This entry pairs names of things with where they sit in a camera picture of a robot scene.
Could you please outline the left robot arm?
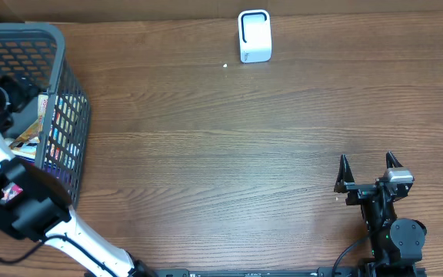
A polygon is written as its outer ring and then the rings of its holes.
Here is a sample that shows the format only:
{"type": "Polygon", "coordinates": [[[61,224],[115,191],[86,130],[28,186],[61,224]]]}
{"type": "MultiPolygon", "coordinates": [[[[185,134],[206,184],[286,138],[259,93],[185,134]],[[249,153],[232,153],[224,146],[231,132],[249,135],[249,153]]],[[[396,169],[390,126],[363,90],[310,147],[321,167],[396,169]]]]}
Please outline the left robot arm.
{"type": "Polygon", "coordinates": [[[33,85],[0,78],[0,231],[35,243],[19,258],[0,256],[0,263],[19,263],[47,245],[84,266],[90,276],[153,276],[152,269],[80,218],[70,195],[54,176],[20,159],[6,145],[2,133],[11,126],[12,113],[37,94],[33,85]]]}

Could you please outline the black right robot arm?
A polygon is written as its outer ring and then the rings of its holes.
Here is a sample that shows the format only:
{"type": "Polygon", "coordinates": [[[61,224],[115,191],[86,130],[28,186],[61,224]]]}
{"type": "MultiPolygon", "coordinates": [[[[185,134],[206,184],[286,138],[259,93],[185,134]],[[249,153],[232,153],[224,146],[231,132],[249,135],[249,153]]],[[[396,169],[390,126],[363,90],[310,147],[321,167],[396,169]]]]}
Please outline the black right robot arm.
{"type": "Polygon", "coordinates": [[[335,261],[332,275],[338,271],[341,260],[352,249],[369,241],[372,257],[362,259],[357,276],[420,276],[424,270],[415,264],[422,260],[422,248],[428,233],[425,225],[414,219],[400,219],[394,204],[406,198],[415,177],[392,152],[385,156],[386,170],[372,184],[355,182],[346,155],[341,155],[334,191],[345,193],[347,205],[358,205],[365,221],[367,235],[347,247],[335,261]]]}

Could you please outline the yellow blue snack bag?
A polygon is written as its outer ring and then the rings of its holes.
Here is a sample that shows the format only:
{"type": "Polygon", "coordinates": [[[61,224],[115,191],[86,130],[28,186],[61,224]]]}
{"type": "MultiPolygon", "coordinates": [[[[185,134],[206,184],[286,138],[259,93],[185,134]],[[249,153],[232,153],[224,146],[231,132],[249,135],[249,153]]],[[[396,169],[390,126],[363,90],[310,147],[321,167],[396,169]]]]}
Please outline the yellow blue snack bag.
{"type": "Polygon", "coordinates": [[[37,119],[16,139],[7,139],[7,145],[14,155],[28,160],[35,160],[39,134],[43,129],[46,108],[48,104],[47,95],[38,96],[37,119]]]}

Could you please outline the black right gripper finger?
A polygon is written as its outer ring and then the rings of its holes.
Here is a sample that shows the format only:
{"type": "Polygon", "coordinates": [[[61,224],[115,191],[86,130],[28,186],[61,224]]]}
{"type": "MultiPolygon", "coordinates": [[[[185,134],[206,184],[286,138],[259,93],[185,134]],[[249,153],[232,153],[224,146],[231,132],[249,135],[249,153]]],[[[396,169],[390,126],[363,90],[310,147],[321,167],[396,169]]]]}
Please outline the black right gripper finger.
{"type": "Polygon", "coordinates": [[[334,186],[334,192],[346,193],[351,186],[355,185],[350,165],[345,154],[340,157],[338,176],[334,186]]]}
{"type": "Polygon", "coordinates": [[[401,168],[402,164],[397,160],[392,151],[388,151],[385,155],[386,167],[388,169],[401,168]]]}

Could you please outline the pink purple sanitary pad pack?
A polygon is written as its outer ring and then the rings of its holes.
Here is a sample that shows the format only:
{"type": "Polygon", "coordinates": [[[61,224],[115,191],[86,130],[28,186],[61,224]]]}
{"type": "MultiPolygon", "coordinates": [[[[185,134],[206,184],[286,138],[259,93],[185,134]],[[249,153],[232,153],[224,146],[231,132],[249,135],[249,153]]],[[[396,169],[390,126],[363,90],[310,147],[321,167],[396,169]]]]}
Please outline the pink purple sanitary pad pack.
{"type": "Polygon", "coordinates": [[[16,198],[19,194],[23,192],[23,189],[16,185],[15,183],[10,183],[5,188],[3,188],[3,196],[0,199],[0,204],[8,204],[11,200],[16,198]]]}

